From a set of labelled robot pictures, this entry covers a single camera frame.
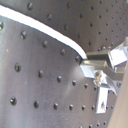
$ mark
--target dotted panel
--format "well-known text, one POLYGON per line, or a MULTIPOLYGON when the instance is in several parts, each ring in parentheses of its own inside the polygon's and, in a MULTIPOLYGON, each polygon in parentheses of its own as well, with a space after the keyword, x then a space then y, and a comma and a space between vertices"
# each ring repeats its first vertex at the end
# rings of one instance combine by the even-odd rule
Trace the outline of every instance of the dotted panel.
MULTIPOLYGON (((119 43, 128 34, 128 6, 121 0, 0 3, 72 38, 85 51, 119 43)), ((110 91, 107 112, 95 114, 97 89, 84 78, 78 54, 37 30, 0 21, 0 126, 106 128, 116 96, 110 91)))

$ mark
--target white strip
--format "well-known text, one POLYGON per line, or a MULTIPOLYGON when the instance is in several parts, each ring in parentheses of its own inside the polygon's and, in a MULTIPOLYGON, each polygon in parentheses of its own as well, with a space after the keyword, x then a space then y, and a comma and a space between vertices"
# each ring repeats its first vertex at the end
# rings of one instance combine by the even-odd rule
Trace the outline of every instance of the white strip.
POLYGON ((74 49, 83 59, 86 59, 86 53, 84 50, 72 39, 64 36, 60 32, 50 28, 49 26, 31 18, 24 14, 21 14, 17 11, 14 11, 12 9, 9 9, 7 7, 3 7, 0 5, 0 15, 4 16, 6 18, 9 18, 11 20, 17 21, 19 23, 22 23, 24 25, 27 25, 29 27, 32 27, 34 29, 37 29, 47 35, 49 35, 52 38, 55 38, 56 40, 60 41, 61 43, 68 45, 72 49, 74 49))

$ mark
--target metal bracket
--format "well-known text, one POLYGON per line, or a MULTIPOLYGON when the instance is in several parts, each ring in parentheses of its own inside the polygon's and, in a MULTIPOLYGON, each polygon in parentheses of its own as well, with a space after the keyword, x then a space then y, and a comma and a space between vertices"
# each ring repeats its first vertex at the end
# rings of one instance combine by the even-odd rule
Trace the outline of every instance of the metal bracket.
POLYGON ((106 112, 108 89, 116 95, 125 73, 125 67, 116 67, 128 60, 128 37, 113 49, 88 52, 87 59, 81 62, 81 69, 87 78, 92 78, 98 86, 96 113, 106 112))

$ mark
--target white curved edge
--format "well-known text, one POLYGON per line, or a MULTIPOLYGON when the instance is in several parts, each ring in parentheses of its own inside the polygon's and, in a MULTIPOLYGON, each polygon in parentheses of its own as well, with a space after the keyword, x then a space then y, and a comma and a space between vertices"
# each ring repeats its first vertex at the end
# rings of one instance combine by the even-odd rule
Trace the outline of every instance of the white curved edge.
POLYGON ((19 22, 21 24, 27 25, 40 32, 43 32, 48 36, 74 49, 82 57, 82 59, 87 58, 84 50, 75 41, 29 16, 26 16, 22 13, 19 13, 2 5, 0 5, 0 15, 13 21, 19 22))

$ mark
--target textured surface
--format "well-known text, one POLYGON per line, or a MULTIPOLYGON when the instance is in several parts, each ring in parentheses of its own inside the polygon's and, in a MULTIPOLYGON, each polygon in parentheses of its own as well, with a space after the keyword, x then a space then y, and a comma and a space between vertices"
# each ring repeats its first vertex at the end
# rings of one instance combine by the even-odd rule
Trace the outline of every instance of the textured surface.
MULTIPOLYGON (((0 4, 47 24, 75 40, 85 51, 119 43, 128 34, 128 6, 123 0, 0 0, 0 4), (29 2, 32 10, 27 9, 29 2)), ((0 126, 96 128, 100 123, 99 127, 106 128, 116 96, 109 92, 106 114, 95 114, 92 106, 97 90, 91 79, 84 78, 80 59, 75 59, 77 53, 37 30, 3 17, 0 21, 4 24, 0 31, 0 126), (20 37, 22 31, 27 33, 24 40, 20 37), (16 63, 21 65, 19 72, 14 69, 16 63), (61 82, 57 81, 58 76, 62 77, 61 82), (10 104, 11 97, 17 99, 14 106, 10 104)))

